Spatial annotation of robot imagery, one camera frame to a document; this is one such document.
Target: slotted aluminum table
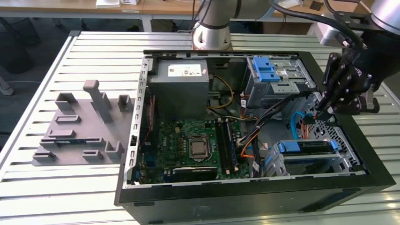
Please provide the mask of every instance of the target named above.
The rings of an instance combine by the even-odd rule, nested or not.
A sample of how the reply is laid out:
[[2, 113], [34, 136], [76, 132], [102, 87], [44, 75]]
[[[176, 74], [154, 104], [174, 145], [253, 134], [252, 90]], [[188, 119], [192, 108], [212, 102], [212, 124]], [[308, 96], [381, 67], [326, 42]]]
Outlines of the slotted aluminum table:
[[[234, 50], [309, 51], [324, 70], [328, 48], [309, 36], [232, 35]], [[89, 98], [81, 91], [86, 79], [100, 81], [109, 98], [136, 97], [134, 87], [144, 49], [190, 49], [190, 36], [176, 33], [81, 32], [69, 36], [25, 113], [0, 154], [0, 224], [137, 224], [113, 206], [118, 166], [33, 167], [30, 159], [53, 117], [53, 103], [62, 91]], [[400, 183], [400, 110], [382, 86], [374, 93], [380, 113], [354, 116], [374, 151]], [[325, 212], [234, 218], [190, 224], [398, 224], [400, 185], [362, 195]]]

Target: motherboard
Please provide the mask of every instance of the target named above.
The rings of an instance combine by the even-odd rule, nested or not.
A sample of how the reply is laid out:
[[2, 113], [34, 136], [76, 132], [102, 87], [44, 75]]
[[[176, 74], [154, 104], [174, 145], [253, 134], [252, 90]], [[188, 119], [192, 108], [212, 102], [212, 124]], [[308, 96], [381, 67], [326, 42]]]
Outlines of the motherboard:
[[249, 165], [236, 151], [240, 137], [236, 120], [161, 122], [156, 146], [142, 148], [141, 182], [248, 178]]

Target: sticker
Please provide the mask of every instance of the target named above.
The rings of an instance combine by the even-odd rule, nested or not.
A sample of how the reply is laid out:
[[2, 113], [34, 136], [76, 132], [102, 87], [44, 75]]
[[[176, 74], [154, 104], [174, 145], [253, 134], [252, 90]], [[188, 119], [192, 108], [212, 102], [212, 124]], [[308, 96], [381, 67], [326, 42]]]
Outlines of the sticker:
[[276, 70], [276, 75], [288, 75], [285, 70]]
[[169, 65], [168, 76], [201, 76], [201, 66], [200, 64]]
[[252, 168], [258, 172], [260, 170], [260, 165], [256, 163], [256, 161], [252, 162]]
[[245, 108], [245, 105], [246, 105], [246, 102], [245, 102], [245, 100], [242, 99], [242, 100], [240, 100], [240, 106], [242, 107], [242, 108]]
[[122, 13], [140, 13], [138, 10], [122, 10]]

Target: ram slot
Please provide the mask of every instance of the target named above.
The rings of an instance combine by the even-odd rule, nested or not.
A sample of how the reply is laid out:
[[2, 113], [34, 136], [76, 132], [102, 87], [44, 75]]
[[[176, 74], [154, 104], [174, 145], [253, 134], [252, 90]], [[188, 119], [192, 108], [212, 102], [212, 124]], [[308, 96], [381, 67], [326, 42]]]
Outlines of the ram slot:
[[229, 134], [226, 129], [226, 122], [216, 122], [216, 135], [217, 135], [217, 144], [218, 144], [218, 153], [220, 153], [220, 166], [225, 174], [230, 174], [233, 171], [233, 161], [229, 151]]
[[228, 137], [229, 137], [228, 147], [229, 147], [229, 151], [230, 151], [230, 160], [232, 160], [232, 164], [233, 164], [233, 170], [234, 170], [234, 172], [237, 172], [238, 168], [237, 168], [237, 157], [236, 157], [236, 144], [233, 142], [233, 133], [232, 133], [229, 121], [226, 121], [226, 131], [228, 131]]

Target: green motherboard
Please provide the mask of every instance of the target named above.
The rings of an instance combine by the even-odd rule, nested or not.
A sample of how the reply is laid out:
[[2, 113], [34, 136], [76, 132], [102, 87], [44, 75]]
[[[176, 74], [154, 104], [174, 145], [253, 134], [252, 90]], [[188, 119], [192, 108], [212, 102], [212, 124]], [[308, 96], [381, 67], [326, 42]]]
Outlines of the green motherboard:
[[[216, 180], [238, 179], [249, 177], [249, 166], [245, 160], [237, 160], [236, 170], [226, 172], [222, 169], [217, 131], [214, 120], [161, 122], [156, 150], [142, 152], [141, 156], [141, 182], [168, 183], [165, 168], [185, 166], [210, 166], [217, 168]], [[236, 120], [229, 121], [232, 139], [241, 137], [240, 125]], [[193, 140], [206, 140], [206, 158], [196, 159], [193, 154]]]

